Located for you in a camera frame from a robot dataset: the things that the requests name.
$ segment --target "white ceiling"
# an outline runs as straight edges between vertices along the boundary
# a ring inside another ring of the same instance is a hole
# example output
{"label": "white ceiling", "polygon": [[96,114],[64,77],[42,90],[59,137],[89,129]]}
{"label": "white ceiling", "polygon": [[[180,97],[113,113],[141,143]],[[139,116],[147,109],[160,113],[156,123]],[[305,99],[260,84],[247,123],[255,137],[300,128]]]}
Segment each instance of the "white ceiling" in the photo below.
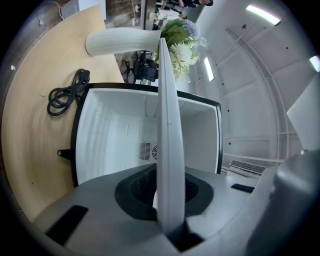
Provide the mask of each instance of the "white ceiling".
{"label": "white ceiling", "polygon": [[[249,4],[268,10],[279,17],[281,23],[274,26],[247,11]],[[190,91],[221,103],[223,152],[285,159],[287,135],[280,134],[278,138],[277,133],[295,132],[289,120],[286,126],[286,112],[316,74],[309,63],[315,51],[299,24],[278,1],[214,0],[213,6],[203,9],[197,25],[209,46],[200,50],[201,61],[190,71],[193,86],[201,79]],[[215,77],[211,82],[203,64],[205,57],[209,58]],[[291,156],[298,153],[302,145],[295,133],[288,136]],[[245,158],[238,160],[254,162]],[[230,157],[223,157],[224,165],[230,161]]]}

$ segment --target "black power cord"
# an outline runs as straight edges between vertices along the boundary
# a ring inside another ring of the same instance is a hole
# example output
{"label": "black power cord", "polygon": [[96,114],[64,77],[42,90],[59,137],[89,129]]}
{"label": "black power cord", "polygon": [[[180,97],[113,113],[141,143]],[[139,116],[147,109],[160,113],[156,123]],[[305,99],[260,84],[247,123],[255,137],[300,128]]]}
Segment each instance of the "black power cord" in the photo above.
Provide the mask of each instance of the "black power cord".
{"label": "black power cord", "polygon": [[[90,71],[81,68],[75,73],[71,86],[55,88],[50,91],[48,96],[49,103],[46,108],[48,114],[54,117],[60,116],[67,111],[74,100],[78,104],[81,99],[81,92],[86,89],[89,81]],[[51,108],[61,110],[58,112],[52,112]]]}

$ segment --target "ceiling light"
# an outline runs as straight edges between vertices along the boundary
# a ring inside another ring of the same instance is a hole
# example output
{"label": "ceiling light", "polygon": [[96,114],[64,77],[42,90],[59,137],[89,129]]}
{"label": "ceiling light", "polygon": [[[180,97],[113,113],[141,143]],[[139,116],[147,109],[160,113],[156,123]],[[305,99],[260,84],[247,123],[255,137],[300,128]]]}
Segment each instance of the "ceiling light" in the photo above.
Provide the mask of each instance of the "ceiling light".
{"label": "ceiling light", "polygon": [[309,59],[311,62],[312,66],[317,72],[320,72],[320,59],[318,56],[313,56],[312,58]]}
{"label": "ceiling light", "polygon": [[277,17],[271,15],[270,13],[268,13],[265,10],[262,10],[258,7],[255,7],[253,5],[249,5],[246,9],[250,12],[258,14],[262,18],[265,18],[266,20],[271,22],[273,25],[278,25],[280,23],[280,19],[278,19]]}
{"label": "ceiling light", "polygon": [[214,74],[212,73],[212,68],[210,66],[208,57],[204,59],[204,64],[205,64],[206,72],[208,73],[209,81],[211,82],[213,79],[215,79],[215,77],[214,77]]}

